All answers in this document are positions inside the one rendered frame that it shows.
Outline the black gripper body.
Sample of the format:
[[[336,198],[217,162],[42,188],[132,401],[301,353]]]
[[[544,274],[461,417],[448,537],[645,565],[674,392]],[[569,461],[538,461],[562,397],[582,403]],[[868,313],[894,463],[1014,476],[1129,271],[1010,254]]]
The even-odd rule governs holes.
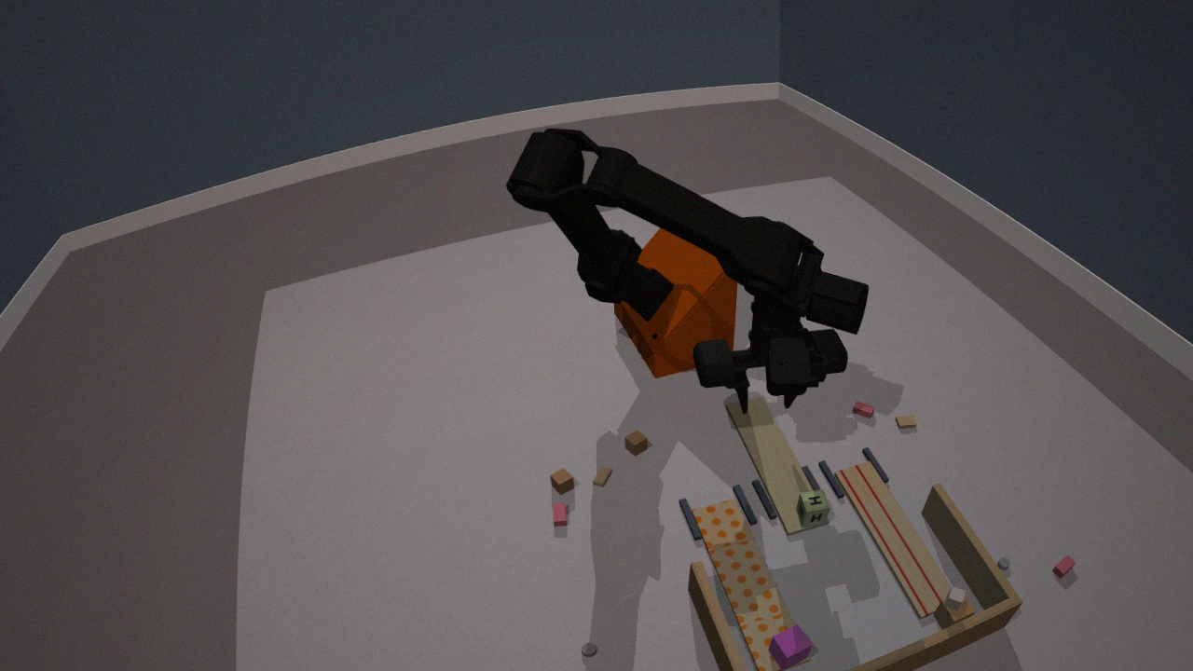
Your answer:
[[[753,302],[752,313],[752,330],[748,332],[750,347],[733,351],[728,347],[727,339],[698,341],[697,347],[693,347],[697,376],[703,387],[725,387],[733,382],[741,382],[744,381],[748,368],[764,368],[760,349],[767,330],[780,328],[780,336],[795,336],[796,330],[802,328],[801,318],[793,318],[789,322],[773,322],[762,318],[755,310]],[[808,339],[811,347],[816,349],[816,355],[827,355],[830,363],[827,374],[846,371],[848,361],[846,347],[834,330],[809,331]]]

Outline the green cube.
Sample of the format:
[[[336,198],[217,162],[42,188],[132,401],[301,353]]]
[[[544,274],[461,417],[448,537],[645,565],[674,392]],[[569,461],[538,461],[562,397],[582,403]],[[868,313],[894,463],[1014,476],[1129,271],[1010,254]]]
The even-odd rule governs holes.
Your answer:
[[[797,515],[801,516],[802,527],[802,524],[827,518],[830,515],[830,503],[826,498],[824,490],[803,492],[796,510]]]

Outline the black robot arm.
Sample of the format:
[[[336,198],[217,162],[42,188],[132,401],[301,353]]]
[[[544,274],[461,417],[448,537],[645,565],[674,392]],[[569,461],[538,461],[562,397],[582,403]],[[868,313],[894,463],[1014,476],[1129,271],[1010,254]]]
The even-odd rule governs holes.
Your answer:
[[[599,156],[585,184],[583,150]],[[639,264],[642,248],[623,230],[610,229],[596,205],[619,207],[717,256],[728,279],[754,294],[753,306],[762,318],[773,322],[806,318],[859,333],[869,284],[821,271],[824,254],[793,226],[728,213],[690,187],[645,170],[628,152],[594,144],[580,130],[531,133],[506,186],[514,202],[548,213],[560,226],[577,251],[577,273],[591,297],[608,303],[623,300],[645,322],[674,284]],[[818,387],[830,365],[827,355],[816,355],[811,347],[805,327],[795,336],[767,330],[760,356],[773,396],[802,395]]]

